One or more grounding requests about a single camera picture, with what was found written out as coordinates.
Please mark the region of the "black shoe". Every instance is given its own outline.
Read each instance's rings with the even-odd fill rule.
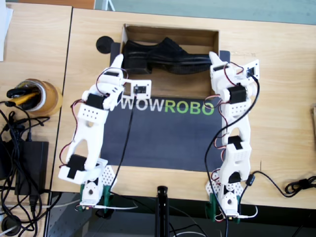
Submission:
[[[170,38],[156,45],[128,40],[123,50],[123,67],[129,74],[151,74],[161,68],[173,74],[193,74],[209,70],[208,54],[189,54]]]

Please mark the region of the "black power supply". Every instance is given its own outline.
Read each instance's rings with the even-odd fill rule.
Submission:
[[[0,180],[4,180],[8,177],[11,171],[10,153],[13,149],[12,141],[4,142],[0,138]]]
[[[20,142],[21,166],[26,175],[34,181],[39,194],[42,194],[45,189],[47,157],[48,142]],[[29,193],[26,177],[20,172],[17,173],[15,184],[16,195],[37,195],[33,185],[31,185],[31,193]]]

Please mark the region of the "wooden table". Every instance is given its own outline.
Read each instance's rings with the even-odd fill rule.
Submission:
[[[14,9],[14,13],[6,37],[4,62],[0,62],[0,99],[5,100],[9,89],[28,78],[45,80],[62,89],[72,8],[24,3],[8,3],[7,6]],[[1,110],[8,115],[12,109],[2,105]],[[51,116],[45,127],[38,126],[32,129],[32,140],[49,142],[45,184],[48,190],[54,163],[58,122],[59,112]],[[14,191],[10,192],[7,204],[16,204],[16,196],[13,193]],[[42,200],[43,204],[46,204],[48,194],[43,194]],[[21,209],[16,208],[13,213],[21,220],[26,220],[26,215],[22,214]],[[45,218],[39,222],[38,236],[43,236],[44,224]],[[23,236],[33,235],[34,233],[25,232]]]
[[[124,23],[220,30],[221,49],[231,52],[232,61],[242,65],[260,59],[261,95],[249,115],[253,149],[251,168],[261,168],[282,188],[290,181],[315,175],[310,108],[316,102],[316,26],[298,24],[74,9],[56,156],[69,143],[75,128],[70,105],[109,66],[110,55],[97,51],[97,39],[110,36],[120,42]],[[196,98],[206,95],[205,91],[190,94]],[[86,150],[78,151],[86,155]],[[197,158],[197,162],[203,162],[203,157]],[[79,192],[79,185],[58,179],[60,164],[56,158],[52,190]],[[170,198],[208,200],[206,182],[205,172],[123,166],[114,191],[121,195],[154,197],[157,186],[166,185]],[[316,209],[314,199],[315,190],[284,198],[269,181],[257,175],[243,202]]]

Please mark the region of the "shoe heel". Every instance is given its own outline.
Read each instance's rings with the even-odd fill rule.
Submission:
[[[152,69],[145,59],[124,59],[124,69],[129,74],[151,74]]]

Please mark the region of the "cardboard box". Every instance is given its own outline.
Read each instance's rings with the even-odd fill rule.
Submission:
[[[167,28],[161,26],[141,26],[125,24],[122,30],[120,51],[123,52],[127,40],[140,44],[157,44],[169,37],[191,54],[220,52],[220,32],[218,30],[197,30]],[[209,70],[197,74],[176,75],[162,69],[153,68],[149,75],[129,75],[130,79],[151,79],[152,96],[205,98],[214,92],[211,89]]]

